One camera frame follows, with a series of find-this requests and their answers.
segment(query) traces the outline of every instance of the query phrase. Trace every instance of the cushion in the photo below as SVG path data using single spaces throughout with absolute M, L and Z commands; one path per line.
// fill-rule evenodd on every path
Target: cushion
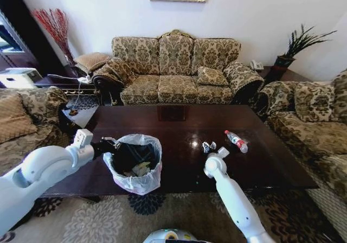
M 124 83 L 124 86 L 131 85 L 136 75 L 130 67 L 119 57 L 113 57 L 103 67 L 112 69 L 113 73 Z
M 323 181 L 347 202 L 347 155 L 323 156 L 315 165 Z
M 125 105 L 158 103 L 159 76 L 139 75 L 129 87 L 125 88 L 120 97 Z
M 197 88 L 197 104 L 225 104 L 231 103 L 233 93 L 227 86 L 199 85 L 197 76 L 193 76 Z
M 276 112 L 267 123 L 303 160 L 347 154 L 347 126 L 339 122 L 303 122 L 295 112 Z
M 163 36 L 159 40 L 161 75 L 190 75 L 193 39 L 182 35 Z
M 82 69 L 87 74 L 104 65 L 111 57 L 100 52 L 84 54 L 74 59 L 76 67 Z
M 334 87 L 298 84 L 294 92 L 295 111 L 304 122 L 329 122 L 335 119 Z
M 159 75 L 159 41 L 151 38 L 115 37 L 113 56 L 124 60 L 132 71 L 142 75 Z
M 228 84 L 223 72 L 208 67 L 199 67 L 197 82 L 205 85 L 225 86 Z
M 68 102 L 60 88 L 0 88 L 0 98 L 14 92 L 21 96 L 23 106 L 34 124 L 59 124 L 59 111 Z
M 333 85 L 335 88 L 335 113 L 339 120 L 347 124 L 347 69 L 334 79 Z
M 222 71 L 240 50 L 241 44 L 234 39 L 195 39 L 191 74 L 196 75 L 201 66 Z
M 69 145 L 69 137 L 55 125 L 37 125 L 37 132 L 0 144 L 0 175 L 20 164 L 25 156 L 37 148 Z
M 158 99 L 161 103 L 195 103 L 197 89 L 191 76 L 160 76 Z
M 19 94 L 0 99 L 0 143 L 37 131 L 32 119 L 27 115 Z

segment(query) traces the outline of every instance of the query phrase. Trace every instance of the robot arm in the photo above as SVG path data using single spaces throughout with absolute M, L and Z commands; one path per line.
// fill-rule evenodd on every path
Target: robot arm
M 24 217 L 47 189 L 93 159 L 92 138 L 88 130 L 78 130 L 73 144 L 36 149 L 0 177 L 0 235 Z
M 254 207 L 247 199 L 238 183 L 227 174 L 227 166 L 223 158 L 229 154 L 224 147 L 218 153 L 211 153 L 205 163 L 204 172 L 209 178 L 216 180 L 217 191 L 247 242 L 275 242 L 265 231 Z

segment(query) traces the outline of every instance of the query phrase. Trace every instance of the red dried branches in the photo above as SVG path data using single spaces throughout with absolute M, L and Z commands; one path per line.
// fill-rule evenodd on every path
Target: red dried branches
M 49 32 L 56 44 L 64 52 L 70 65 L 74 65 L 74 60 L 67 41 L 68 18 L 65 12 L 60 9 L 49 9 L 49 11 L 38 9 L 33 11 L 33 16 L 42 24 L 46 31 Z

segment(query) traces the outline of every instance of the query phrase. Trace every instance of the sofa armrest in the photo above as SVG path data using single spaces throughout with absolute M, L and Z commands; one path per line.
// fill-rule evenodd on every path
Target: sofa armrest
M 264 84 L 264 79 L 241 62 L 233 61 L 223 70 L 233 92 L 232 104 L 248 104 Z
M 259 116 L 270 116 L 279 111 L 295 111 L 294 90 L 299 82 L 276 81 L 266 85 L 258 94 Z
M 54 124 L 59 126 L 59 111 L 66 106 L 68 99 L 57 87 L 4 89 L 0 97 L 17 92 L 23 106 L 33 119 L 34 124 Z
M 124 89 L 124 83 L 108 67 L 102 67 L 94 71 L 92 81 L 95 88 L 102 96 L 103 104 L 122 105 L 120 93 Z

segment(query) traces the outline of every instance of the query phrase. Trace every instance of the white wall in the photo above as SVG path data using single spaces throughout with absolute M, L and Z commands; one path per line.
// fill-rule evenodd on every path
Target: white wall
M 75 56 L 111 53 L 114 36 L 156 37 L 180 29 L 196 37 L 233 37 L 242 43 L 239 60 L 272 65 L 284 53 L 290 32 L 301 23 L 317 33 L 338 29 L 333 41 L 296 56 L 291 69 L 313 80 L 329 80 L 347 68 L 347 0 L 207 0 L 206 3 L 150 0 L 24 0 L 30 9 L 61 8 L 70 20 Z M 59 48 L 53 48 L 61 56 Z

